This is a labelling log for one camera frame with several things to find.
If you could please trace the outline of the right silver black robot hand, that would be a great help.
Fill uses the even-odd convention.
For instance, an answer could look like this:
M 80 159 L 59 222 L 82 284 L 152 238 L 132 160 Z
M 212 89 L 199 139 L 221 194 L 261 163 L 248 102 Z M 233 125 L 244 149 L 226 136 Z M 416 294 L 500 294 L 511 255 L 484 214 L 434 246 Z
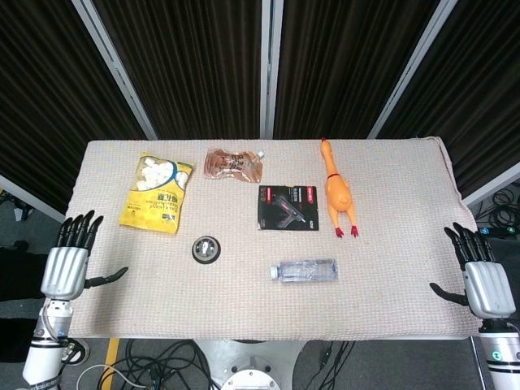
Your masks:
M 451 240 L 464 283 L 464 293 L 447 292 L 436 283 L 431 290 L 445 301 L 466 306 L 478 319 L 507 319 L 516 312 L 514 296 L 505 268 L 500 264 L 488 240 L 459 223 L 445 227 Z

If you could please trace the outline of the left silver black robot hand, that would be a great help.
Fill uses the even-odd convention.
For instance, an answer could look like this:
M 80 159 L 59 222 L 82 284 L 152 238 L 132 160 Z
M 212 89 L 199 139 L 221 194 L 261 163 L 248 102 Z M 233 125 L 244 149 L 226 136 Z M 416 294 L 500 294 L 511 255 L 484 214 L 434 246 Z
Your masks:
M 61 224 L 42 277 L 41 292 L 45 297 L 73 301 L 85 289 L 114 283 L 128 271 L 125 266 L 112 275 L 86 277 L 89 257 L 102 221 L 103 217 L 95 217 L 91 210 L 87 214 L 68 218 Z

